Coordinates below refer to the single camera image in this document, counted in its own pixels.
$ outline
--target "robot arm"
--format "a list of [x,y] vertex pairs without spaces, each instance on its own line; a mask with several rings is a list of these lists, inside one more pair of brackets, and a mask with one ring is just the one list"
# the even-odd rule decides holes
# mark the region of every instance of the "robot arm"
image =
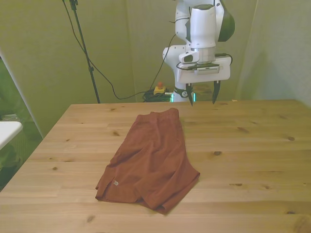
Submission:
[[165,62],[175,74],[175,101],[190,100],[192,84],[215,81],[216,101],[220,81],[230,78],[230,56],[216,54],[217,42],[227,41],[234,33],[235,22],[222,0],[180,0],[176,9],[176,35],[183,46],[166,48]]

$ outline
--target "table top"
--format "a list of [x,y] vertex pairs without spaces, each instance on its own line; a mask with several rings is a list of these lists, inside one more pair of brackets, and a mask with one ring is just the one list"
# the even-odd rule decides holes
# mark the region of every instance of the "table top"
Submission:
[[[95,200],[137,115],[179,109],[199,183],[163,216]],[[294,101],[71,106],[0,193],[4,233],[310,233],[311,110]]]
[[0,149],[11,141],[21,130],[20,122],[0,121]]

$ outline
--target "white surface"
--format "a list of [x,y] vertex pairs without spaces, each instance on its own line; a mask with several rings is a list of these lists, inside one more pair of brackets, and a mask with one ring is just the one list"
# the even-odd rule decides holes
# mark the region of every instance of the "white surface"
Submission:
[[11,141],[21,130],[23,126],[20,122],[2,121],[0,122],[0,149]]

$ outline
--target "red shorts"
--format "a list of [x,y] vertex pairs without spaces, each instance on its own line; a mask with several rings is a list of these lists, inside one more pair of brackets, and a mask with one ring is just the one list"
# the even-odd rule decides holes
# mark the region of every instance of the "red shorts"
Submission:
[[96,187],[96,199],[168,213],[200,173],[190,164],[179,112],[139,115]]

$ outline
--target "cable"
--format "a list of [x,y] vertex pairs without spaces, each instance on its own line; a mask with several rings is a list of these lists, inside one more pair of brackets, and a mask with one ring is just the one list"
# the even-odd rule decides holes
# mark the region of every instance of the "cable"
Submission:
[[226,56],[231,57],[231,63],[230,63],[230,65],[232,65],[232,63],[233,63],[233,57],[232,57],[230,54],[228,54],[228,53],[217,53],[217,54],[215,54],[215,57],[226,57]]
[[144,102],[152,103],[152,102],[169,102],[171,100],[172,95],[166,95],[165,93],[158,93],[154,95],[154,89],[149,90],[143,96]]
[[178,22],[178,21],[180,21],[180,20],[183,20],[183,19],[190,19],[189,17],[187,17],[187,18],[179,18],[179,19],[177,19],[175,22],[173,22],[173,21],[169,21],[170,23],[176,23],[176,22]]
[[[81,45],[81,43],[80,43],[80,41],[79,41],[79,39],[78,39],[76,33],[75,33],[75,31],[74,31],[74,27],[73,27],[73,24],[72,24],[72,21],[71,21],[71,17],[70,17],[68,8],[67,8],[67,6],[66,6],[66,4],[65,4],[65,0],[62,0],[62,1],[63,1],[64,6],[65,6],[65,9],[66,9],[66,12],[67,12],[69,21],[70,21],[70,25],[71,25],[71,28],[72,28],[73,35],[74,35],[75,39],[77,40],[77,42],[78,42],[80,48],[82,49],[82,51],[85,53],[85,51],[84,51],[84,49],[83,49],[83,47],[82,47],[82,45]],[[95,68],[95,69],[107,80],[107,82],[111,85],[113,94],[114,94],[114,96],[115,96],[117,99],[119,99],[119,100],[126,100],[126,99],[132,98],[132,97],[134,97],[134,96],[136,96],[136,95],[139,95],[139,94],[142,94],[142,93],[146,93],[146,91],[142,91],[142,92],[136,93],[136,94],[134,94],[134,95],[132,95],[132,96],[129,96],[129,97],[126,97],[126,98],[120,98],[120,97],[118,97],[117,94],[116,94],[116,92],[115,92],[115,88],[114,88],[113,84],[111,83],[111,81],[110,81],[110,80],[109,80],[109,79],[94,65],[94,63],[93,63],[90,59],[89,59],[89,61],[90,61],[90,63],[94,66],[94,68]]]
[[[63,4],[64,4],[64,7],[65,7],[65,9],[66,9],[66,12],[67,12],[69,21],[70,21],[70,25],[71,25],[71,29],[72,29],[73,35],[74,35],[76,41],[78,42],[80,48],[82,49],[82,51],[85,53],[85,51],[84,51],[84,49],[83,49],[83,47],[82,47],[82,45],[81,45],[81,43],[80,43],[80,41],[79,41],[79,39],[78,39],[76,33],[75,33],[75,30],[74,30],[74,27],[73,27],[73,23],[72,23],[72,21],[71,21],[71,17],[70,17],[68,8],[67,8],[67,6],[66,6],[66,4],[65,4],[65,0],[62,0],[62,1],[63,1]],[[172,37],[172,39],[171,39],[171,41],[170,41],[170,43],[169,43],[169,48],[168,48],[168,50],[167,50],[167,53],[166,53],[166,55],[165,55],[165,57],[164,57],[164,59],[163,59],[163,62],[162,62],[162,64],[161,64],[161,67],[160,67],[158,73],[156,74],[156,76],[155,76],[155,78],[154,78],[154,81],[153,81],[151,87],[149,88],[149,91],[152,89],[152,86],[154,85],[154,83],[155,83],[155,81],[156,81],[156,79],[157,79],[157,77],[158,77],[158,75],[159,75],[159,73],[160,73],[160,71],[161,71],[161,69],[162,69],[162,67],[163,67],[164,61],[165,61],[165,59],[166,59],[166,57],[167,57],[167,54],[168,54],[168,52],[169,52],[169,50],[170,50],[171,43],[172,43],[172,41],[173,41],[173,39],[174,39],[175,36],[176,36],[176,35],[174,35],[174,36]],[[114,94],[114,96],[115,96],[117,99],[119,99],[119,100],[126,100],[126,99],[132,98],[132,97],[134,97],[134,96],[137,96],[137,95],[139,95],[139,94],[148,93],[148,92],[149,92],[149,91],[142,91],[142,92],[138,92],[138,93],[136,93],[136,94],[134,94],[134,95],[131,95],[131,96],[128,96],[128,97],[125,97],[125,98],[120,98],[120,97],[118,97],[117,94],[116,94],[116,92],[115,92],[115,88],[114,88],[113,84],[111,83],[111,81],[110,81],[110,80],[95,66],[95,64],[94,64],[90,59],[89,59],[89,61],[90,61],[90,63],[94,66],[94,68],[95,68],[95,69],[107,80],[107,82],[111,85],[113,94]]]
[[193,70],[193,69],[190,69],[190,67],[189,67],[189,68],[187,68],[187,69],[184,69],[184,68],[182,68],[182,67],[179,67],[179,64],[181,64],[181,62],[180,62],[180,63],[178,63],[178,64],[176,65],[176,68],[177,68],[177,69],[186,70],[186,71]]
[[171,43],[172,43],[172,41],[173,41],[173,39],[174,39],[175,36],[176,36],[176,34],[171,38],[171,41],[170,41],[170,43],[169,43],[169,47],[168,47],[168,49],[167,49],[167,52],[166,52],[165,57],[164,57],[164,59],[163,59],[163,62],[162,62],[162,64],[161,64],[160,69],[159,69],[158,73],[156,74],[155,79],[154,79],[154,81],[152,82],[152,84],[151,84],[149,90],[151,90],[152,86],[155,84],[155,81],[156,81],[156,79],[157,79],[157,77],[158,77],[158,75],[159,75],[159,73],[160,73],[160,71],[161,71],[161,69],[162,69],[162,67],[163,67],[164,61],[165,61],[165,59],[166,59],[166,57],[167,57],[167,54],[169,53],[169,50],[170,50],[170,47],[171,47]]

